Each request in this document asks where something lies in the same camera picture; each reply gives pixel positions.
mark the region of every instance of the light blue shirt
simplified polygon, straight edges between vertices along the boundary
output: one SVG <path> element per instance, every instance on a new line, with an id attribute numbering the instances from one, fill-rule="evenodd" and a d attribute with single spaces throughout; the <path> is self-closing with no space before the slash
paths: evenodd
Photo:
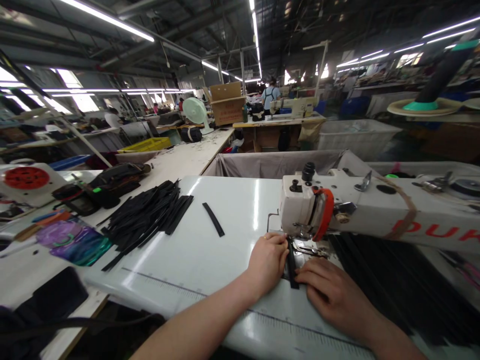
<path id="1" fill-rule="evenodd" d="M 261 94 L 261 98 L 265 99 L 265 104 L 263 105 L 263 108 L 265 110 L 270 110 L 270 102 L 272 100 L 277 100 L 277 98 L 280 96 L 281 94 L 278 87 L 273 87 L 273 86 L 267 87 L 265 90 L 263 90 L 263 94 Z"/>

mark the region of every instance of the scissors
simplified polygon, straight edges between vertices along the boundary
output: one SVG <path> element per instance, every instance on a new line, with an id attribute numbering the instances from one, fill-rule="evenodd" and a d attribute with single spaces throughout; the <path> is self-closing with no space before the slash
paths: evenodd
<path id="1" fill-rule="evenodd" d="M 478 291 L 480 291 L 480 271 L 472 264 L 467 262 L 464 258 L 452 251 L 438 251 L 440 255 L 453 266 L 465 280 L 472 284 Z"/>

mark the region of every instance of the white fan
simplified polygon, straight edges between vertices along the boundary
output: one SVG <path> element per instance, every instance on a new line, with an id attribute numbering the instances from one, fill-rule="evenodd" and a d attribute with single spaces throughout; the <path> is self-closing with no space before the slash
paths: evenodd
<path id="1" fill-rule="evenodd" d="M 207 118 L 207 109 L 205 105 L 196 97 L 189 97 L 183 102 L 183 112 L 192 123 L 203 123 L 204 128 L 200 130 L 203 135 L 210 134 L 213 129 L 209 126 Z"/>

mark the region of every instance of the forearm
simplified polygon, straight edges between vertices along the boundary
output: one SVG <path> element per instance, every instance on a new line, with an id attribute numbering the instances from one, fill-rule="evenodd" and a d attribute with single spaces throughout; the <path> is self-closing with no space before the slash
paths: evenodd
<path id="1" fill-rule="evenodd" d="M 402 330 L 387 319 L 385 322 L 375 339 L 365 342 L 378 360 L 427 360 Z"/>
<path id="2" fill-rule="evenodd" d="M 167 321 L 132 359 L 208 359 L 236 320 L 257 300 L 244 273 Z"/>

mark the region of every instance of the ceiling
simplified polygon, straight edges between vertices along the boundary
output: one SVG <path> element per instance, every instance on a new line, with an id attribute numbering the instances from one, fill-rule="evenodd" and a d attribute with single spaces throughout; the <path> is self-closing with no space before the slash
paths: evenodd
<path id="1" fill-rule="evenodd" d="M 0 47 L 28 65 L 171 78 L 183 66 L 199 70 L 195 57 L 254 44 L 249 0 L 83 2 L 172 46 L 162 48 L 163 41 L 146 41 L 60 0 L 0 0 Z M 254 5 L 266 79 L 283 74 L 285 67 L 314 69 L 321 50 L 303 47 L 323 40 L 331 41 L 327 60 L 338 63 L 344 51 L 398 49 L 480 14 L 478 0 L 461 6 L 454 0 L 254 0 Z M 244 54 L 245 68 L 257 77 L 256 50 Z M 222 56 L 221 63 L 241 75 L 238 53 Z"/>

